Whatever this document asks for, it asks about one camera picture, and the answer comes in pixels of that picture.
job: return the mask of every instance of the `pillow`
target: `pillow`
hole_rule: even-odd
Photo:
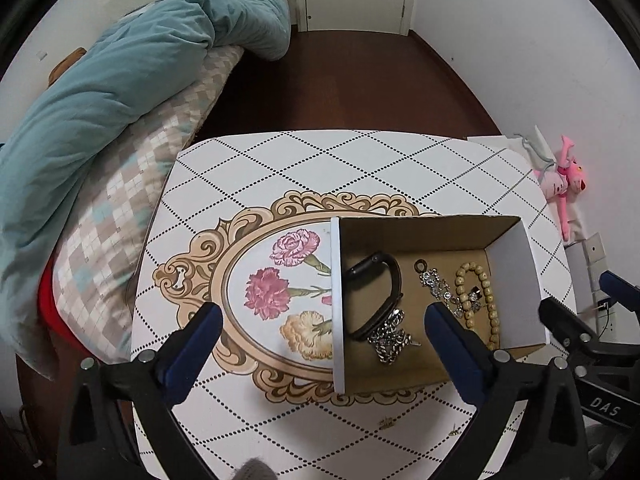
[[[242,48],[208,51],[196,82],[130,124],[94,160],[55,251],[60,317],[98,359],[128,361],[146,231],[178,152],[191,142]]]
[[[71,54],[60,61],[49,74],[49,86],[53,85],[67,69],[86,54],[86,50],[82,47],[76,48]]]

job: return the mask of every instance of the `red fabric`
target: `red fabric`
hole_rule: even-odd
[[[53,332],[58,334],[73,348],[91,355],[91,352],[78,341],[74,333],[71,332],[66,323],[62,321],[56,309],[56,300],[53,297],[53,256],[51,256],[47,262],[47,266],[40,279],[40,286],[38,287],[38,311],[40,312],[40,317]]]

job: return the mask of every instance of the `ornate gold frame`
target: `ornate gold frame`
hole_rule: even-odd
[[[227,372],[251,374],[255,385],[271,402],[330,401],[340,406],[372,400],[380,404],[411,402],[417,390],[362,396],[336,394],[331,370],[292,362],[256,344],[230,309],[226,281],[246,250],[274,232],[329,221],[336,215],[417,216],[418,209],[399,194],[366,196],[350,192],[288,191],[268,209],[244,209],[230,221],[220,220],[215,229],[196,234],[188,253],[176,254],[158,266],[153,273],[154,282],[162,295],[178,306],[177,322],[181,328],[203,302],[213,301],[222,307],[224,330],[212,352],[214,359]]]

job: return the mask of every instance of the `wooden floor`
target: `wooden floor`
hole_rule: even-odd
[[[196,140],[316,128],[456,138],[499,134],[464,83],[421,40],[371,32],[308,32],[293,35],[280,61],[245,54]],[[55,343],[60,355],[55,383],[18,363],[22,398],[47,465],[55,460],[60,418],[84,357],[58,338]]]

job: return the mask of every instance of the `table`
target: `table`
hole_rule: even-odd
[[[372,396],[333,392],[330,343],[305,335],[331,313],[323,266],[328,219],[341,212],[520,216],[545,293],[575,310],[559,233],[515,152],[354,130],[250,134],[191,146],[178,156],[148,236],[132,355],[157,349],[203,301],[223,307],[223,336],[190,396],[174,407],[221,479],[252,457],[287,480],[427,478],[474,412],[451,383]],[[309,232],[319,237],[312,265],[283,264],[287,254],[274,244],[286,247],[285,236],[317,241]],[[257,301],[256,286],[267,287],[273,301]],[[560,352],[549,345],[528,359],[546,363]],[[521,414],[517,406],[485,475],[499,469]],[[165,478],[136,426],[146,468]]]

